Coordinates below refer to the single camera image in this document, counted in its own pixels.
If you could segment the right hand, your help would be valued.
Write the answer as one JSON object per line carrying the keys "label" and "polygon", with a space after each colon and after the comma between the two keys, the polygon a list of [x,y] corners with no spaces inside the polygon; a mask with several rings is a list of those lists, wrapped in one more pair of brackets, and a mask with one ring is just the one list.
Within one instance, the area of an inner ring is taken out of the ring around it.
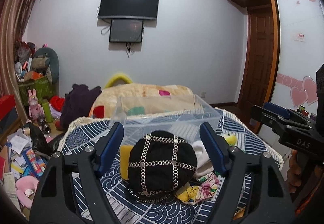
{"label": "right hand", "polygon": [[292,156],[289,159],[289,169],[287,171],[286,184],[290,193],[294,193],[302,183],[302,181],[300,180],[300,174],[302,173],[302,170],[296,162],[297,154],[298,152],[296,150],[292,150]]}

